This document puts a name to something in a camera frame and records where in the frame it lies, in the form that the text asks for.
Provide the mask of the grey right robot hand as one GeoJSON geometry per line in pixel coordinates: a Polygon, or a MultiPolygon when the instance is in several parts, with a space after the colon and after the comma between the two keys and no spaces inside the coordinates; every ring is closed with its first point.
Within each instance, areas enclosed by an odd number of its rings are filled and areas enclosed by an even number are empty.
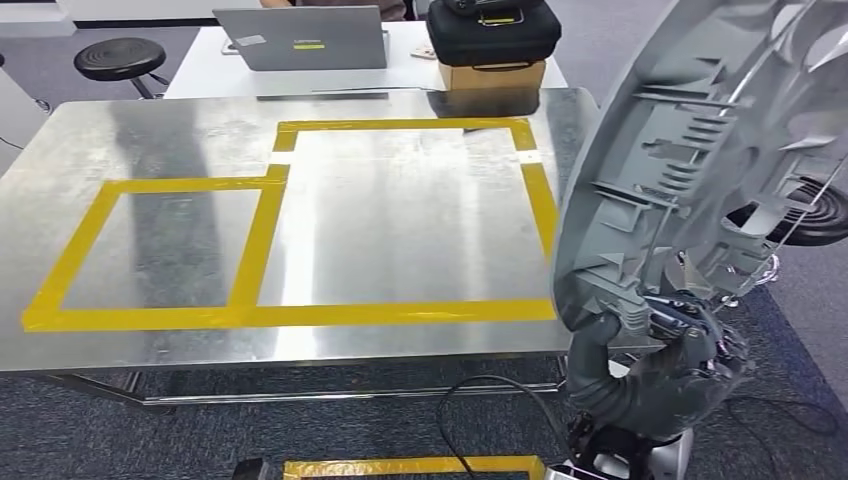
{"type": "Polygon", "coordinates": [[[611,312],[593,315],[573,334],[566,391],[597,425],[666,441],[704,419],[739,386],[752,367],[750,347],[689,291],[650,295],[647,301],[651,327],[665,347],[616,377],[609,370],[608,345],[621,322],[611,312]]]}

